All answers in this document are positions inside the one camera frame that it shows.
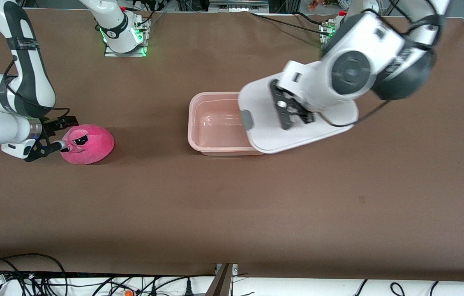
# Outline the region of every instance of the plush toy eye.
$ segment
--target plush toy eye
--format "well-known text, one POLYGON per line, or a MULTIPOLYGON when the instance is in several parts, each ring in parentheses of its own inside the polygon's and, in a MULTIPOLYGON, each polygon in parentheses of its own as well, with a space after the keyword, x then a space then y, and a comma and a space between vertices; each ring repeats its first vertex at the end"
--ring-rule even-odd
POLYGON ((82 146, 87 141, 88 141, 88 135, 85 135, 85 136, 80 137, 80 138, 78 138, 76 140, 73 140, 73 143, 75 143, 76 145, 82 146))

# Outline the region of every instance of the pink plush toy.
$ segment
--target pink plush toy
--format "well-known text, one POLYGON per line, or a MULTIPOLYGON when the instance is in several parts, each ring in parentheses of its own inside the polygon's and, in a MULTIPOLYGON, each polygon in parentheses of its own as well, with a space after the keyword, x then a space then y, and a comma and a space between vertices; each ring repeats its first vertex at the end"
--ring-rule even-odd
POLYGON ((62 138, 67 148, 62 157, 73 164, 90 164, 100 161, 113 150, 115 140, 107 129, 93 124, 70 128, 62 138))

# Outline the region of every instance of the pink plastic container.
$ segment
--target pink plastic container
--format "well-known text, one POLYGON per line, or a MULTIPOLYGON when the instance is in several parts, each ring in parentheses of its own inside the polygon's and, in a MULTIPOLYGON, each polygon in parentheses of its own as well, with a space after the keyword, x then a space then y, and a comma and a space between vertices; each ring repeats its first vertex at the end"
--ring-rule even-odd
POLYGON ((188 142, 204 155, 261 155, 250 145, 237 103, 239 92, 201 92, 190 102, 188 142))

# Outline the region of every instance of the brown table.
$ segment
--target brown table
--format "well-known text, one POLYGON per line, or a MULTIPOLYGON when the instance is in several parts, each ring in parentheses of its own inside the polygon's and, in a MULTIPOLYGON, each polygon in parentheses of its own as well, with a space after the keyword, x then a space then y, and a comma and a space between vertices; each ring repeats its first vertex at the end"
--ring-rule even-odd
MULTIPOLYGON (((416 95, 308 146, 226 158, 190 148, 190 99, 238 91, 289 59, 317 60, 316 34, 248 13, 168 13, 148 57, 104 58, 88 11, 28 13, 57 106, 108 128, 117 146, 89 166, 0 151, 0 255, 47 253, 82 272, 208 273, 237 262, 250 276, 464 280, 461 19, 448 21, 416 95)), ((9 61, 0 36, 0 73, 9 61)), ((379 101, 358 103, 364 113, 379 101)))

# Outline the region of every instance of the pink octopus plush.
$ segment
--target pink octopus plush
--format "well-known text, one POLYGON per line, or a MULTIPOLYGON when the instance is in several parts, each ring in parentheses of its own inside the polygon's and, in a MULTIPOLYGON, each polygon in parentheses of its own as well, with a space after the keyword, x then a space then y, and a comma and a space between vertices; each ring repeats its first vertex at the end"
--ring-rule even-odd
POLYGON ((100 161, 113 150, 115 139, 107 129, 93 124, 70 128, 62 138, 67 147, 62 157, 73 164, 91 164, 100 161))

